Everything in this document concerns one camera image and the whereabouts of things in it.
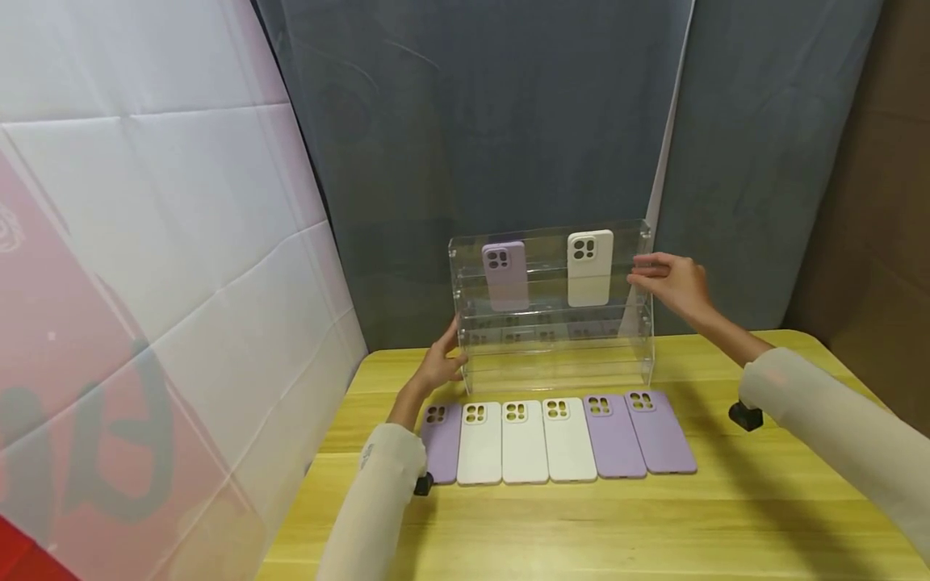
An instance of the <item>brown cardboard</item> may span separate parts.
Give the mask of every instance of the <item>brown cardboard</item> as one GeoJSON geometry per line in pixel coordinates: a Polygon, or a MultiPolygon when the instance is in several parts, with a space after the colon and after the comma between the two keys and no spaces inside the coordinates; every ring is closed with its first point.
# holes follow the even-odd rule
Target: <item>brown cardboard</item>
{"type": "Polygon", "coordinates": [[[888,0],[785,324],[930,435],[930,2],[888,0]]]}

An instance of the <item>hand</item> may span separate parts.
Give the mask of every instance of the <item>hand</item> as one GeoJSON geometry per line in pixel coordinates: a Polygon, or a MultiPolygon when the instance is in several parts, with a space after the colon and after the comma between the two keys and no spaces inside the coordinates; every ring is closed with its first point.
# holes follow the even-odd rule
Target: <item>hand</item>
{"type": "Polygon", "coordinates": [[[458,317],[445,330],[442,337],[432,344],[423,357],[417,372],[410,377],[406,385],[397,394],[394,407],[388,415],[388,423],[398,424],[413,431],[417,423],[419,408],[436,388],[449,381],[461,381],[458,370],[468,361],[468,355],[461,353],[449,358],[449,352],[458,344],[458,317]]]}
{"type": "Polygon", "coordinates": [[[704,267],[691,258],[654,252],[633,257],[633,265],[627,282],[658,297],[692,326],[717,312],[704,267]]]}
{"type": "Polygon", "coordinates": [[[407,386],[420,392],[425,398],[436,388],[449,381],[461,381],[462,374],[459,368],[468,361],[468,355],[459,354],[450,358],[449,352],[458,346],[458,317],[445,330],[423,357],[417,372],[410,378],[407,386]]]}

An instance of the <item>yellow wooden tabletop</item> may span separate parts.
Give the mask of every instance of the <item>yellow wooden tabletop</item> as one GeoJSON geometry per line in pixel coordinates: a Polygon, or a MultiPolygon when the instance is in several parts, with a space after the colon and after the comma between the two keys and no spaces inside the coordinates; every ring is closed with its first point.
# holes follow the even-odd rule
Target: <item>yellow wooden tabletop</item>
{"type": "MultiPolygon", "coordinates": [[[[759,335],[876,400],[812,337],[759,335]]],[[[314,578],[358,453],[423,352],[379,351],[362,363],[260,581],[314,578]]],[[[657,337],[652,387],[668,394],[697,474],[435,486],[407,508],[392,579],[930,579],[882,513],[787,431],[767,418],[763,428],[746,433],[727,419],[740,373],[701,337],[657,337]]],[[[585,394],[529,397],[553,393],[585,394]]],[[[513,394],[481,399],[503,402],[513,394]]]]}

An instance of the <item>black clamp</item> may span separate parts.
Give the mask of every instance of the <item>black clamp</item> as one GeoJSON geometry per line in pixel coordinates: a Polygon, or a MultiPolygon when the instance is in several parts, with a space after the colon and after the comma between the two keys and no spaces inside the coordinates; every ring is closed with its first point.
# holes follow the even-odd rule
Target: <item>black clamp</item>
{"type": "Polygon", "coordinates": [[[762,410],[758,408],[751,410],[743,402],[736,402],[731,405],[729,415],[733,423],[746,431],[753,431],[763,424],[762,410]]]}
{"type": "Polygon", "coordinates": [[[417,485],[413,488],[413,496],[429,496],[432,488],[432,474],[429,472],[425,476],[417,478],[417,485]]]}

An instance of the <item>gray curtain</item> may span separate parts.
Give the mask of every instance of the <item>gray curtain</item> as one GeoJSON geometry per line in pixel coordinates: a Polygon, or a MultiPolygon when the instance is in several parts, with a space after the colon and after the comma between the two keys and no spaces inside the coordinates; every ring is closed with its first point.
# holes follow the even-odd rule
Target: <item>gray curtain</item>
{"type": "Polygon", "coordinates": [[[254,0],[371,350],[452,316],[452,235],[642,218],[689,0],[254,0]]]}
{"type": "MultiPolygon", "coordinates": [[[[644,217],[690,0],[252,1],[371,350],[442,331],[452,235],[644,217]]],[[[880,4],[697,2],[657,248],[745,324],[780,323],[880,4]]]]}
{"type": "MultiPolygon", "coordinates": [[[[698,0],[656,248],[721,310],[781,326],[882,0],[698,0]]],[[[659,308],[657,332],[687,333],[659,308]]]]}

